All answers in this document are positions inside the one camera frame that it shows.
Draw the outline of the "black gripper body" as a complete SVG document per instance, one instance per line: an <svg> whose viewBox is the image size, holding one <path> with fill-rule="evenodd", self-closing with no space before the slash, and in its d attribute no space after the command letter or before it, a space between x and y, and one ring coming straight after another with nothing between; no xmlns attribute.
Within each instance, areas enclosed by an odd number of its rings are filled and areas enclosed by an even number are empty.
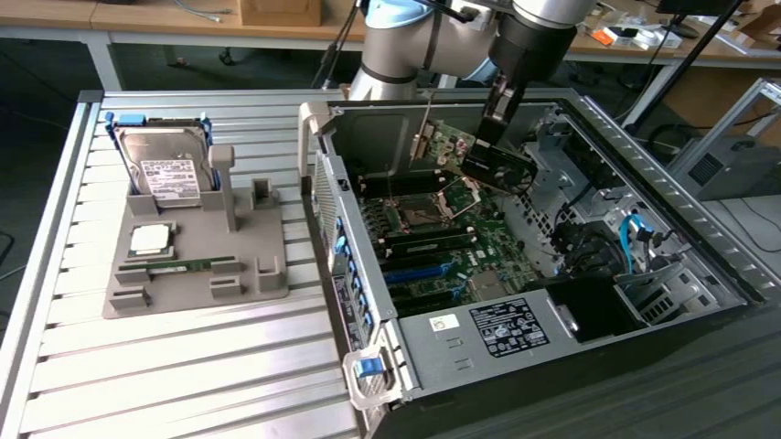
<svg viewBox="0 0 781 439"><path fill-rule="evenodd" d="M576 38L576 27L546 27L513 15L502 15L489 50L505 85L525 88L556 72Z"/></svg>

